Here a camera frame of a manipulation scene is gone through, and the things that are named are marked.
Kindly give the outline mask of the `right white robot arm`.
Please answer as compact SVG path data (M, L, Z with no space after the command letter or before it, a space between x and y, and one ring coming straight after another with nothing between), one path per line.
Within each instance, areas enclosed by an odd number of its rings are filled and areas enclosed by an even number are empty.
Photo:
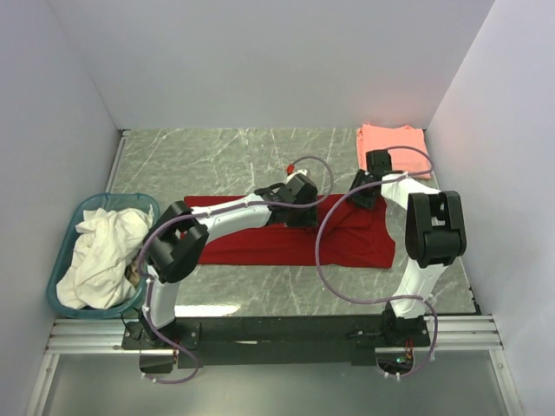
M378 181L349 199L372 209L383 197L406 211L405 250L408 263L394 300L382 312L381 336L392 346L418 335L423 326L424 303L440 276L464 254L467 237L460 194L424 185L396 171L388 149L368 151L366 167L356 173L351 189Z

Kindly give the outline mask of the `red t shirt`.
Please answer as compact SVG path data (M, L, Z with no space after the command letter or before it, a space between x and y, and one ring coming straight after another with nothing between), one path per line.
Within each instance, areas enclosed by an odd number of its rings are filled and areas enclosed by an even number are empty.
M326 224L320 243L320 263L350 268L389 269L395 241L386 226L386 203L373 210L341 203ZM317 228L288 228L274 224L233 233L209 243L202 265L314 266Z

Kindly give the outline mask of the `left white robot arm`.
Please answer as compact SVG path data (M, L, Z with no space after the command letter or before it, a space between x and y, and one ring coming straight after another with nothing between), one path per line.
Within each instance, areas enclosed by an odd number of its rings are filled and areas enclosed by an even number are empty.
M240 231L274 224L293 226L308 217L316 222L317 186L305 172L284 183L259 188L241 198L217 205L170 205L144 240L138 270L147 294L140 311L142 337L153 348L175 337L174 307L180 282L199 264L205 247Z

